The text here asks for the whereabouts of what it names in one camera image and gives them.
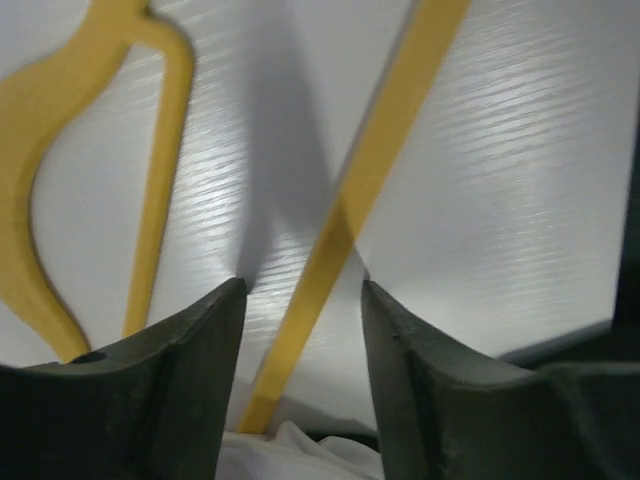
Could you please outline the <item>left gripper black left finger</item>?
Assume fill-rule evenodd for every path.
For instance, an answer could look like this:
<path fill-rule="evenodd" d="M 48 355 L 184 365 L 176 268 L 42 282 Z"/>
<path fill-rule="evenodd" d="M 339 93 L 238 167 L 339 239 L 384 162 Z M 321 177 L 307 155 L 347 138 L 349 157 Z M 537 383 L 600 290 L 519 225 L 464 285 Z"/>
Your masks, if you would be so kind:
<path fill-rule="evenodd" d="M 232 278 L 67 364 L 1 370 L 5 479 L 211 479 L 244 327 Z"/>

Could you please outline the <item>white shirt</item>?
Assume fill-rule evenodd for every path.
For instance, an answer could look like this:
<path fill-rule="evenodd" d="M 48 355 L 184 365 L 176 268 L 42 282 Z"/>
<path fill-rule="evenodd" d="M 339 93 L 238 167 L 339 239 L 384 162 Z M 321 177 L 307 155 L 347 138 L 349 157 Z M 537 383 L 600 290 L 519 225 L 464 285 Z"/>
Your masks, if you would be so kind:
<path fill-rule="evenodd" d="M 286 421 L 273 435 L 226 432 L 217 479 L 383 479 L 380 453 L 357 440 L 314 440 Z"/>

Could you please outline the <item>yellow plastic hanger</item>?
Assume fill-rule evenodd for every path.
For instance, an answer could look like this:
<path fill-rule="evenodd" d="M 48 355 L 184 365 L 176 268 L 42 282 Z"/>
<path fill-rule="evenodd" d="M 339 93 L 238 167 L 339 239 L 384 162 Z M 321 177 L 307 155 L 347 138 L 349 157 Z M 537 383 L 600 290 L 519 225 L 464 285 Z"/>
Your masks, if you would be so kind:
<path fill-rule="evenodd" d="M 257 373 L 240 432 L 266 430 L 468 7 L 465 1 L 415 5 Z M 63 47 L 1 84 L 1 299 L 64 361 L 86 353 L 89 344 L 41 268 L 31 233 L 32 186 L 51 144 L 137 43 L 162 52 L 165 75 L 123 326 L 131 335 L 146 324 L 159 263 L 195 66 L 188 39 L 152 16 L 144 1 L 94 1 Z"/>

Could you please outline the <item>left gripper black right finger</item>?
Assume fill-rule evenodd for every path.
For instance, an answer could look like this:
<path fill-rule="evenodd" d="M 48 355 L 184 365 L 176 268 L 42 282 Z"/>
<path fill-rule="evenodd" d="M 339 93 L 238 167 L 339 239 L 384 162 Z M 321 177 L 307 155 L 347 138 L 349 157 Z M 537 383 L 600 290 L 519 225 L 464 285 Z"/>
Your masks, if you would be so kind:
<path fill-rule="evenodd" d="M 635 479 L 639 329 L 516 366 L 460 343 L 378 284 L 362 324 L 389 479 Z"/>

